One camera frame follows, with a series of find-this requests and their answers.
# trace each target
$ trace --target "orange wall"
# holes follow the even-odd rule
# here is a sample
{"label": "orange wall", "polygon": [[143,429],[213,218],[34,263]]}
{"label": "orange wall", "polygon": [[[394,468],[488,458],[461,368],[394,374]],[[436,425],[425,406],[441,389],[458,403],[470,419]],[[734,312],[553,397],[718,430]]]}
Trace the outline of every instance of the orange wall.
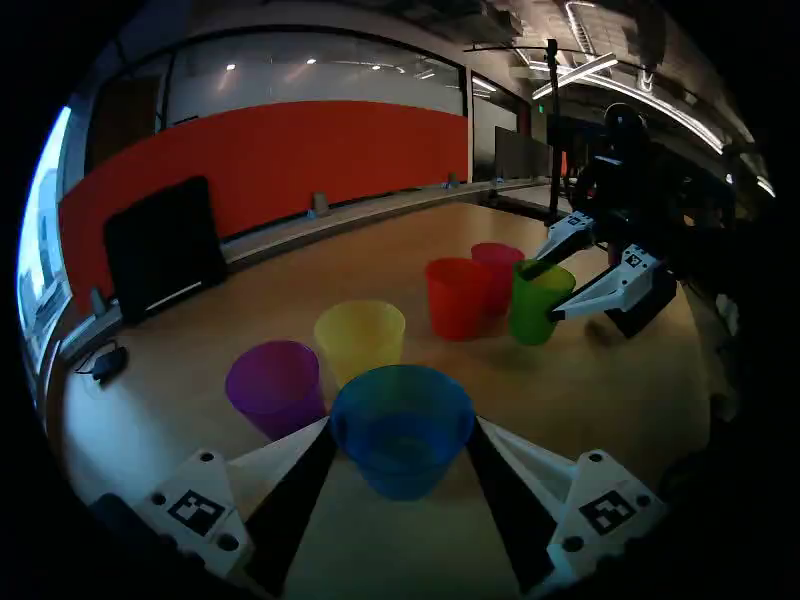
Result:
{"label": "orange wall", "polygon": [[293,102],[190,121],[107,160],[59,205],[67,277],[80,310],[89,293],[113,293],[103,244],[106,219],[193,175],[209,182],[225,238],[311,207],[467,179],[467,119],[377,102]]}

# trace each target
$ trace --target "plastic cup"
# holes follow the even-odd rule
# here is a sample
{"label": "plastic cup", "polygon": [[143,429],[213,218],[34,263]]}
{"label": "plastic cup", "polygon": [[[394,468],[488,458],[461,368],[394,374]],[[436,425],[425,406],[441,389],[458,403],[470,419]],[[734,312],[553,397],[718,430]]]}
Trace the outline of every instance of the plastic cup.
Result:
{"label": "plastic cup", "polygon": [[511,303],[514,264],[525,260],[525,255],[522,251],[505,244],[483,242],[472,247],[472,260],[485,265],[492,273],[492,284],[486,298],[486,312],[494,317],[506,314]]}
{"label": "plastic cup", "polygon": [[478,336],[485,321],[491,271],[468,258],[440,258],[428,263],[425,277],[433,331],[448,340]]}
{"label": "plastic cup", "polygon": [[575,288],[572,273],[556,265],[550,265],[533,279],[526,277],[526,272],[539,271],[541,266],[537,260],[525,260],[514,265],[509,323],[511,335],[520,344],[544,344],[550,339],[556,324],[547,314]]}
{"label": "plastic cup", "polygon": [[472,401],[429,367],[381,367],[353,379],[331,411],[333,437],[367,483],[392,500],[417,500],[444,477],[472,434]]}
{"label": "plastic cup", "polygon": [[251,348],[225,378],[231,404],[271,440],[325,416],[314,351],[289,340]]}
{"label": "plastic cup", "polygon": [[394,365],[403,354],[406,319],[380,300],[352,300],[326,310],[314,336],[339,387],[376,367]]}

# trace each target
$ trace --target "table surface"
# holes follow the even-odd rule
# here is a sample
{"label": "table surface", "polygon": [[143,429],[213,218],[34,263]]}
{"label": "table surface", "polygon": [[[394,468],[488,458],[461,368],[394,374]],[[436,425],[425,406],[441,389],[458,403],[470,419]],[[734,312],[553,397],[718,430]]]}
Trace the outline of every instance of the table surface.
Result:
{"label": "table surface", "polygon": [[[199,447],[230,460],[263,446],[264,436],[226,399],[228,369],[241,353],[269,339],[315,347],[317,317],[333,304],[356,298],[397,306],[406,317],[404,362],[454,377],[483,417],[570,459],[602,448],[654,487],[667,466],[702,448],[708,436],[700,344],[680,287],[676,298],[631,340],[605,315],[562,322],[551,340],[538,347],[517,344],[502,322],[486,337],[468,342],[447,342],[430,330],[423,274],[428,261],[469,256],[473,244],[490,240],[530,256],[545,237],[541,223],[524,217],[468,204],[440,206],[269,259],[123,331],[119,342],[130,351],[125,372],[103,389],[80,375],[71,375],[66,384],[63,456],[73,487],[87,502],[111,491],[133,503]],[[562,265],[582,285],[606,267],[607,259],[592,248]],[[337,389],[324,361],[322,381],[330,406]],[[313,535],[304,538],[295,560],[300,566],[292,568],[303,576],[290,575],[288,583],[294,584],[287,585],[287,592],[294,589],[301,597],[326,573],[338,572],[347,581],[342,562],[353,559],[353,552],[358,560],[350,560],[351,565],[384,556],[387,550],[370,557],[370,548],[394,539],[375,533],[376,519],[404,540],[392,546],[395,550],[403,544],[429,548],[411,561],[418,570],[433,568],[425,566],[431,553],[438,551],[441,559],[461,546],[460,558],[437,560],[437,572],[471,574],[462,581],[467,588],[460,589],[477,589],[478,580],[494,581],[486,583],[487,594],[489,588],[498,594],[493,597],[506,596],[503,590],[514,587],[465,453],[440,489],[420,503],[380,502],[342,457],[331,473],[307,530]],[[370,509],[365,513],[354,498],[368,498]],[[358,526],[349,528],[348,519],[356,519]],[[469,522],[464,536],[457,522]],[[437,523],[447,527],[431,527]],[[337,553],[331,536],[342,527],[364,542],[348,543],[360,550]],[[421,543],[418,532],[431,529],[442,532],[425,534],[434,535],[438,546],[425,536]],[[480,540],[477,549],[470,539]],[[392,556],[405,556],[401,564],[411,568],[408,555]],[[314,568],[302,566],[309,564]],[[317,577],[308,579],[312,574]],[[385,574],[374,577],[376,585],[385,582]]]}

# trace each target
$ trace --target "metal pole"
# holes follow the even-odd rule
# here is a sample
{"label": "metal pole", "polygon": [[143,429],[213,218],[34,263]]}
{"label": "metal pole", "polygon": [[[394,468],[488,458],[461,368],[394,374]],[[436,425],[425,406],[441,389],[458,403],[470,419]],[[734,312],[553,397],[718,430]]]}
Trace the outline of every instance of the metal pole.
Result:
{"label": "metal pole", "polygon": [[547,67],[550,69],[550,85],[553,87],[553,127],[550,130],[553,139],[553,170],[550,172],[550,214],[549,220],[557,220],[558,189],[561,182],[561,109],[558,103],[558,70],[556,68],[556,40],[547,40]]}

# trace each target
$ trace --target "glass window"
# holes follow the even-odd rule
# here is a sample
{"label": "glass window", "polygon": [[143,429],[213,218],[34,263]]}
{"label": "glass window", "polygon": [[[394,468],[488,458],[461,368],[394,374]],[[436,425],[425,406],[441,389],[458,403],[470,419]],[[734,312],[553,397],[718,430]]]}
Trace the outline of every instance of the glass window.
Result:
{"label": "glass window", "polygon": [[34,364],[69,287],[58,233],[58,164],[70,110],[61,110],[31,183],[17,256],[17,305]]}
{"label": "glass window", "polygon": [[473,75],[473,181],[489,181],[495,176],[495,127],[519,131],[518,115],[528,110],[521,99],[477,73]]}
{"label": "glass window", "polygon": [[321,33],[248,34],[180,50],[170,125],[211,114],[308,100],[365,100],[461,115],[458,69],[389,44]]}

